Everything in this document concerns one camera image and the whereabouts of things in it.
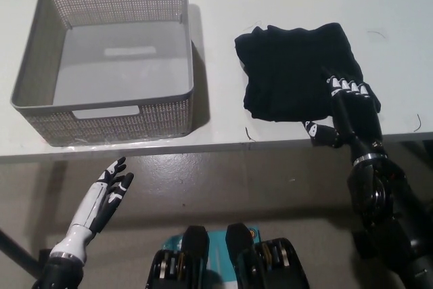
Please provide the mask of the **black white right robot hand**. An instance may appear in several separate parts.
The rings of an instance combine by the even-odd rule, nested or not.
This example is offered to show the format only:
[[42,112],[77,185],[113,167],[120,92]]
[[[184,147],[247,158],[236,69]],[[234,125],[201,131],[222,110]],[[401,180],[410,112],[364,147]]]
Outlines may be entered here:
[[311,120],[302,123],[312,144],[350,148],[353,165],[364,160],[385,158],[383,136],[375,96],[364,82],[343,77],[334,69],[322,68],[329,95],[331,127]]

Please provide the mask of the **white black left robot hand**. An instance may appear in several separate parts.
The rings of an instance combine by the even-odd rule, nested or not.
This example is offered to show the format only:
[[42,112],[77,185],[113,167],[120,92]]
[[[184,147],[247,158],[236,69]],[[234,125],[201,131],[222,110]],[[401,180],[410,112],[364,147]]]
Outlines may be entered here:
[[126,167],[125,157],[115,160],[91,185],[75,212],[66,237],[49,253],[50,259],[67,259],[85,265],[87,246],[108,224],[134,178],[132,173],[119,175]]

